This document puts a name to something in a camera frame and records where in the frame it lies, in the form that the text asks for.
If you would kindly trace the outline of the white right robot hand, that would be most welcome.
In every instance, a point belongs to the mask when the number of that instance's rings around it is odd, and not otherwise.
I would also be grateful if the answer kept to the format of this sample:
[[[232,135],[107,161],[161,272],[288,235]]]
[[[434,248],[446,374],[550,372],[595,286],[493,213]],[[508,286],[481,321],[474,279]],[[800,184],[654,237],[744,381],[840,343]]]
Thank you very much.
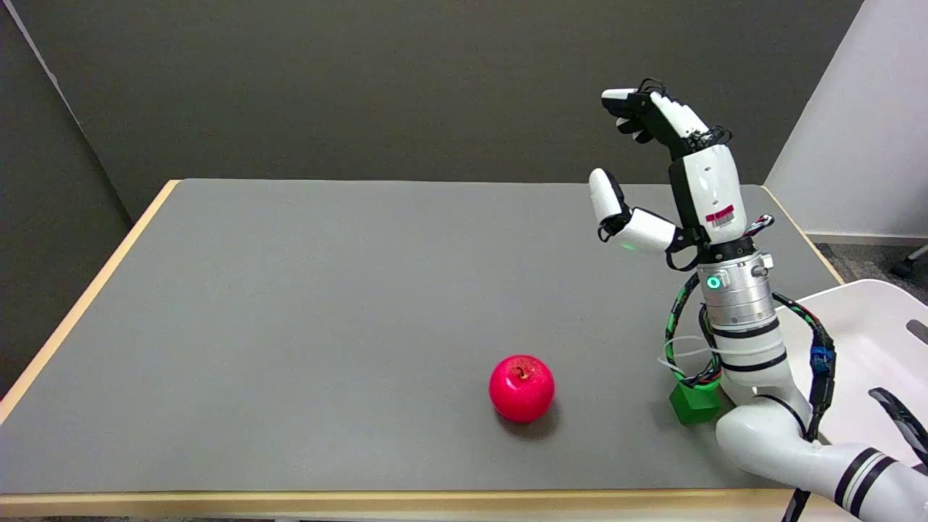
[[[658,80],[607,89],[600,99],[621,133],[639,144],[656,141],[667,148],[679,221],[630,206],[617,178],[597,168],[589,176],[597,237],[602,242],[616,240],[634,252],[662,252],[670,268],[675,267],[677,252],[693,248],[692,261],[682,267],[685,272],[751,254],[740,177],[728,146],[732,133],[721,125],[707,125]]]

